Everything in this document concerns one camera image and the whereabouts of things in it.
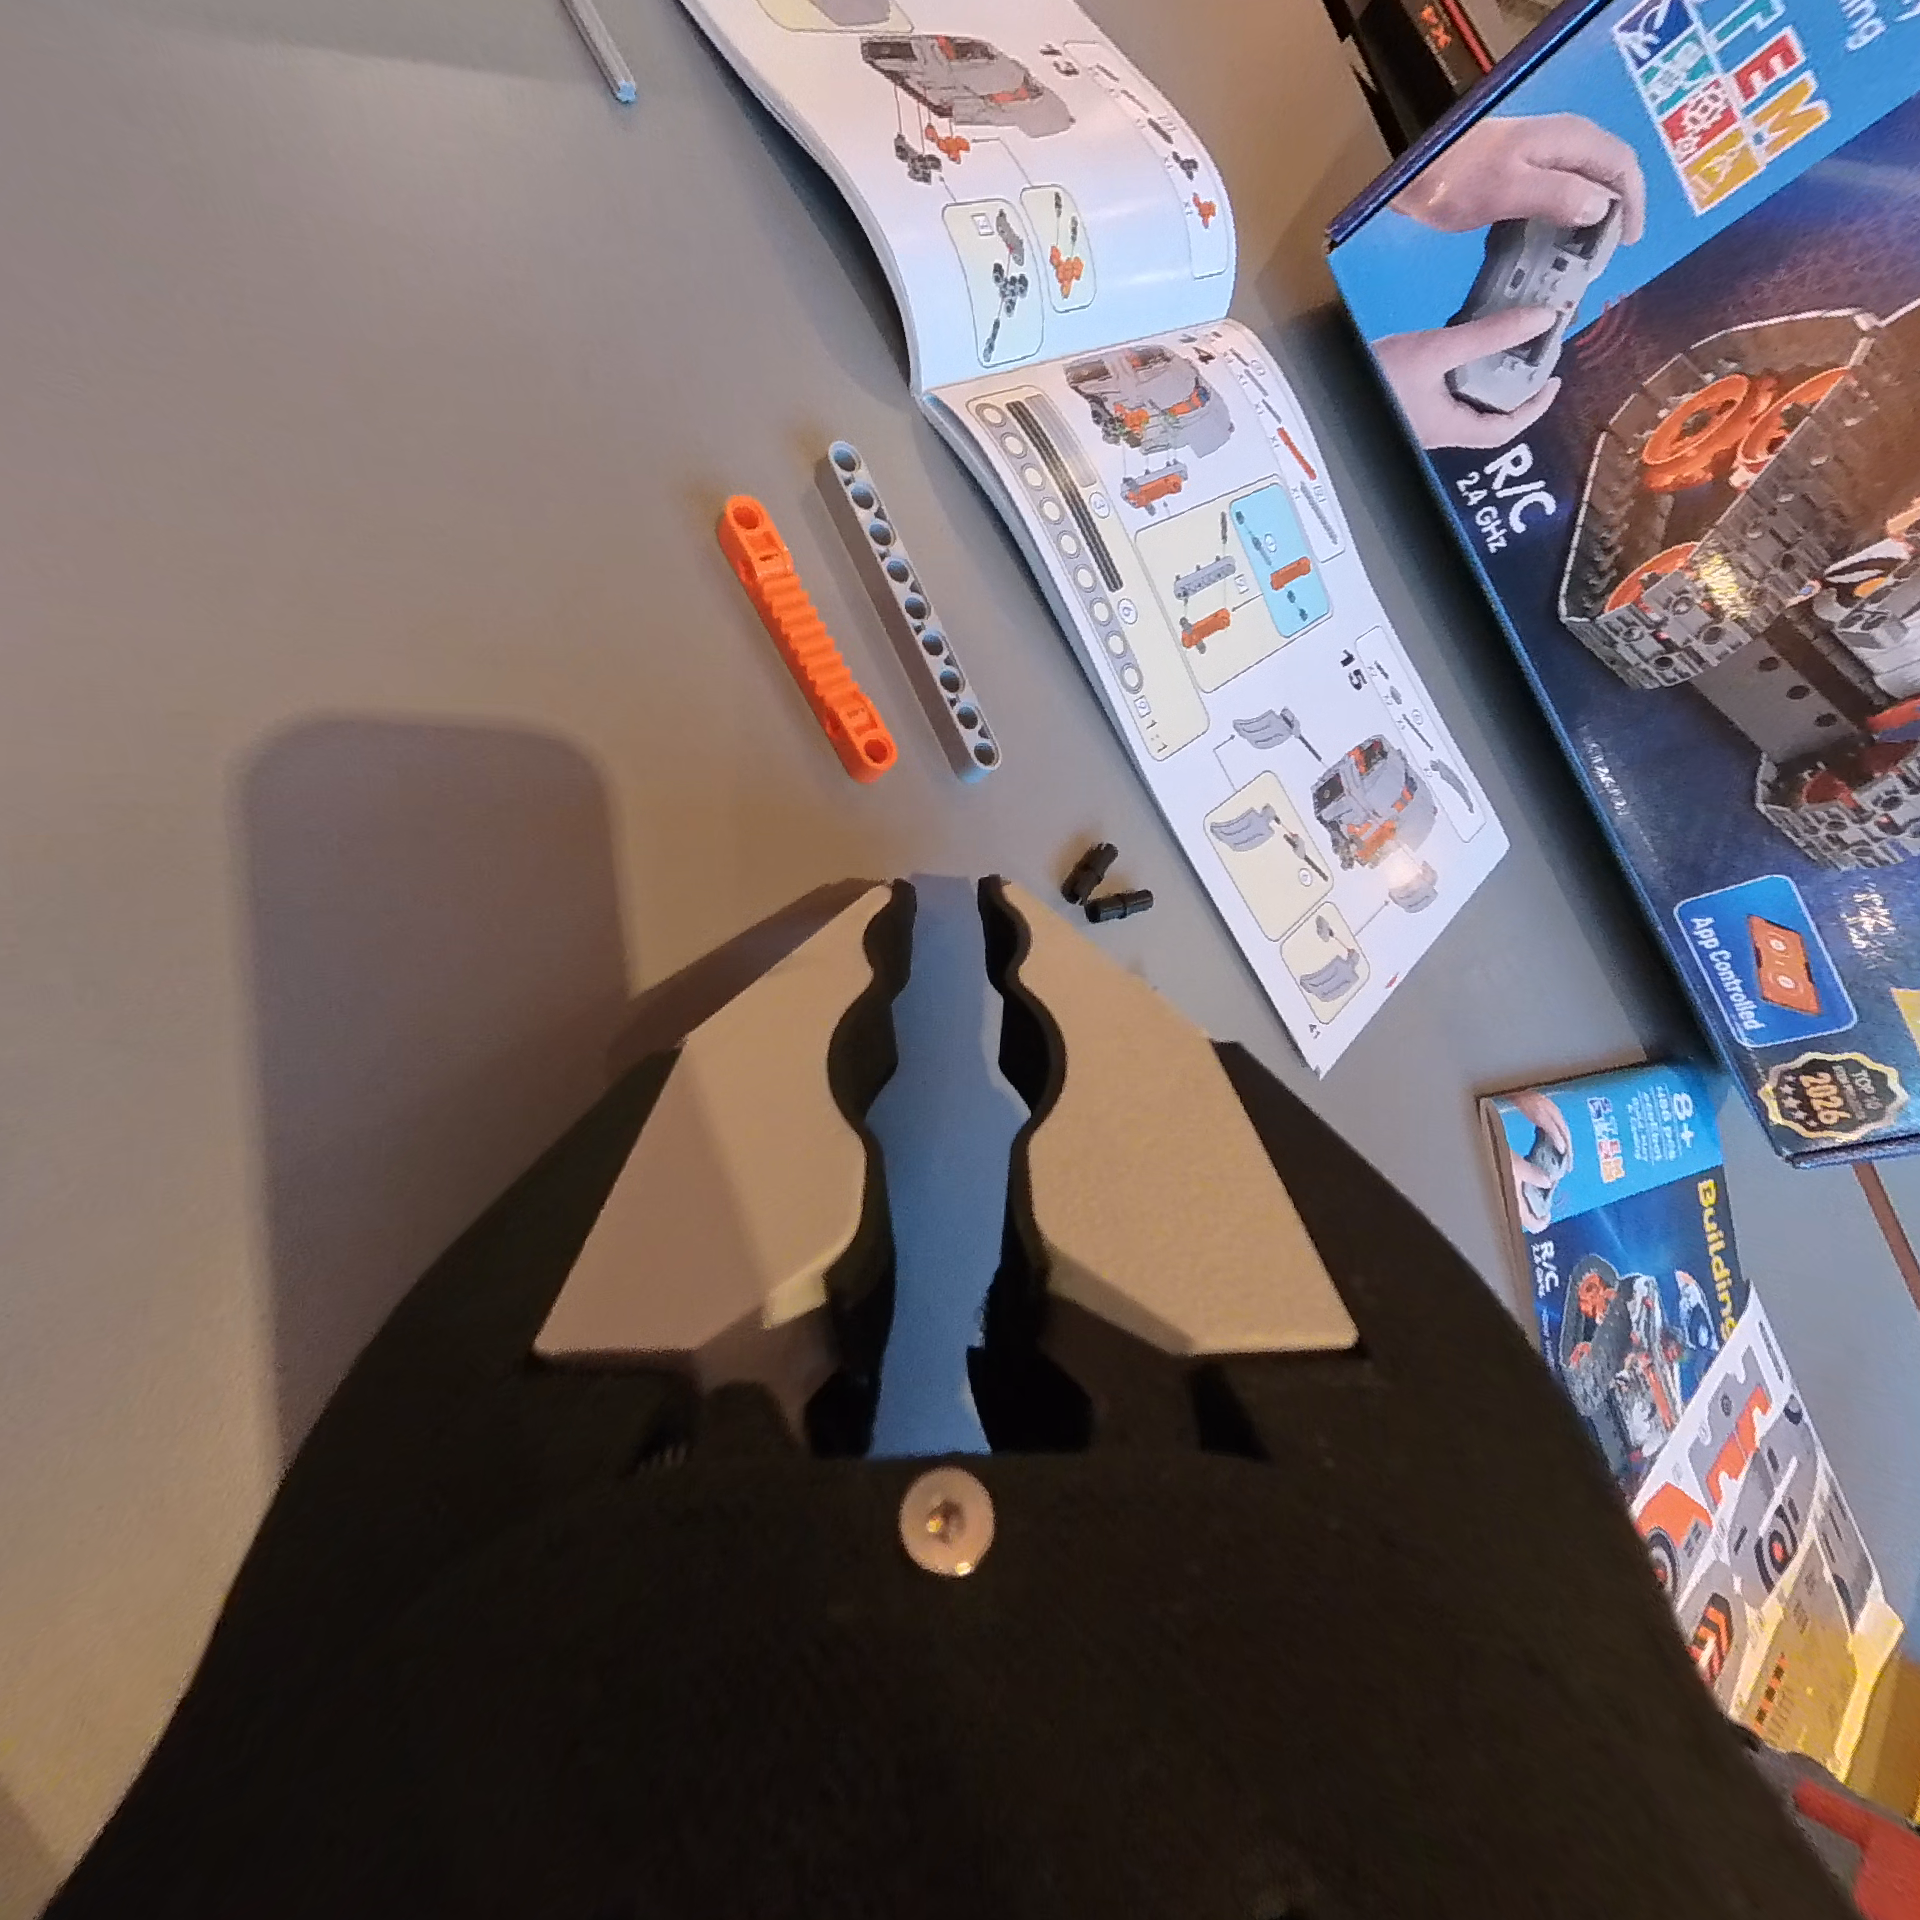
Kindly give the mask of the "open instruction booklet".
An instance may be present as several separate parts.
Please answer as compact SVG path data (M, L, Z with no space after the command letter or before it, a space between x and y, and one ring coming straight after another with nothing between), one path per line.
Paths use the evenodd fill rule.
M1230 190L1077 5L688 5L843 191L910 388L1313 1072L1505 853L1327 454L1230 311Z

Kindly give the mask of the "blue toy robot box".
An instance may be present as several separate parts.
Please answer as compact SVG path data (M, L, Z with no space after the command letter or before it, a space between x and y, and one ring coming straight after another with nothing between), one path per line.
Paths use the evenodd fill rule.
M1917 1139L1917 5L1566 5L1327 264L1793 1166Z

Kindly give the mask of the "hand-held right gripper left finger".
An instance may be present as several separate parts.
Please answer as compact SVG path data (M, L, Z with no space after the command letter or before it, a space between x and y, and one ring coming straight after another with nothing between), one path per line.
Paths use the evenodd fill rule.
M539 1332L573 1370L751 1386L819 1453L872 1442L896 1234L872 1104L899 1068L916 931L908 880L753 972L731 966L662 1084Z

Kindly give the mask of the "thin grey axle rod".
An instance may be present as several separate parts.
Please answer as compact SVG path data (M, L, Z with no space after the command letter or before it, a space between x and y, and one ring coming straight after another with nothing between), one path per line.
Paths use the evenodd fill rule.
M589 0L560 2L616 106L637 103L637 82L601 10Z

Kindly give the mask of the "blue cover booklet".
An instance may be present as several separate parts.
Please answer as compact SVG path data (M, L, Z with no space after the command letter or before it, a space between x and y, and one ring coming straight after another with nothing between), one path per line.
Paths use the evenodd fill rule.
M1715 1094L1637 1066L1479 1100L1539 1351L1728 1718L1846 1783L1901 1621L1736 1247Z

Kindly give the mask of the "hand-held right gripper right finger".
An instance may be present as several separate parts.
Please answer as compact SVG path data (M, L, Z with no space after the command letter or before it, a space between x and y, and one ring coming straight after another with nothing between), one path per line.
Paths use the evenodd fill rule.
M1261 1453L1232 1370L1359 1335L1211 1035L1021 885L976 886L1023 1104L976 1338L996 1453Z

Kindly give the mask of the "grey holed beam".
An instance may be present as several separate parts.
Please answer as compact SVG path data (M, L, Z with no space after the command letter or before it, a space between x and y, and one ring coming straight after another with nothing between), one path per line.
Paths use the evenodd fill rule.
M872 468L854 443L836 438L828 443L819 476L832 524L950 771L961 781L977 781L998 771L996 734L905 549L896 517L879 495Z

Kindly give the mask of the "orange toothed beam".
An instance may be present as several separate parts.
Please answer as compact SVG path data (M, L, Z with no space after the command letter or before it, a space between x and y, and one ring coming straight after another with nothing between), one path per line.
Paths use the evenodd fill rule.
M894 734L843 660L768 510L753 495L728 495L715 540L840 768L857 783L888 775Z

